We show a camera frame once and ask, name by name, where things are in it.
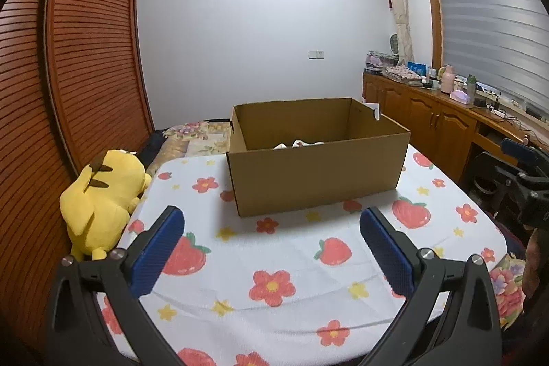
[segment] yellow plush toy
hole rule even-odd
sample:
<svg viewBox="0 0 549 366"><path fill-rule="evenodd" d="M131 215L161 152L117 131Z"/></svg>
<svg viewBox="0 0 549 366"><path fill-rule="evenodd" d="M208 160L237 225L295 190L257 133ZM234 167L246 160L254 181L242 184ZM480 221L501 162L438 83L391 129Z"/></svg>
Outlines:
<svg viewBox="0 0 549 366"><path fill-rule="evenodd" d="M150 181L139 159L124 150L102 152L84 167L59 199L71 254L78 261L84 255L105 259Z"/></svg>

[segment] bedsheet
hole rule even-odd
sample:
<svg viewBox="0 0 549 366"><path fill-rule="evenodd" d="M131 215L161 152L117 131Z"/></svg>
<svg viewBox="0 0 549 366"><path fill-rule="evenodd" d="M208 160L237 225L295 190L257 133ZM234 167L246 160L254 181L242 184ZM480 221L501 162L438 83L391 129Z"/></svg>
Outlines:
<svg viewBox="0 0 549 366"><path fill-rule="evenodd" d="M365 207L379 207L417 247L441 257L480 253L492 269L506 254L489 217L411 146L396 190L244 219L225 155L168 161L119 246L167 205L183 211L185 234L140 301L188 366L329 365L369 352L405 299L361 237ZM432 318L446 299L440 294ZM135 358L104 294L98 302L116 346Z"/></svg>

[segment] cardboard box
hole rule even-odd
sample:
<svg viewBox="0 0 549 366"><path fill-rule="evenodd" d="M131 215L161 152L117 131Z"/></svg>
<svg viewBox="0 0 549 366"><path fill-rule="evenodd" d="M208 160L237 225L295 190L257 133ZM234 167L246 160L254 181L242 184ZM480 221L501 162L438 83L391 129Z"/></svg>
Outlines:
<svg viewBox="0 0 549 366"><path fill-rule="evenodd" d="M227 161L238 214L299 210L393 189L410 131L352 98L235 106ZM323 145L292 147L296 139ZM280 143L286 149L273 149Z"/></svg>

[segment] window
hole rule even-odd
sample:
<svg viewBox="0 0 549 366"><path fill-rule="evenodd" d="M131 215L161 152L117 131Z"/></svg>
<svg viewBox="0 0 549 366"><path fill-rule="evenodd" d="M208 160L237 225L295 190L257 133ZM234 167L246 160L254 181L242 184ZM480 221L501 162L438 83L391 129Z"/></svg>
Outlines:
<svg viewBox="0 0 549 366"><path fill-rule="evenodd" d="M549 111L549 16L540 0L439 2L444 63Z"/></svg>

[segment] wooden wardrobe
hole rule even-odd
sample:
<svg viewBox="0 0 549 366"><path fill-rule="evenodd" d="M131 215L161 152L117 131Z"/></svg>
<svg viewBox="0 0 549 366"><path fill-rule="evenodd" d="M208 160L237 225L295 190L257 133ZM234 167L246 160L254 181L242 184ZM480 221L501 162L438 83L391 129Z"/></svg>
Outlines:
<svg viewBox="0 0 549 366"><path fill-rule="evenodd" d="M8 0L0 12L0 313L43 350L70 243L59 195L105 149L153 131L135 0Z"/></svg>

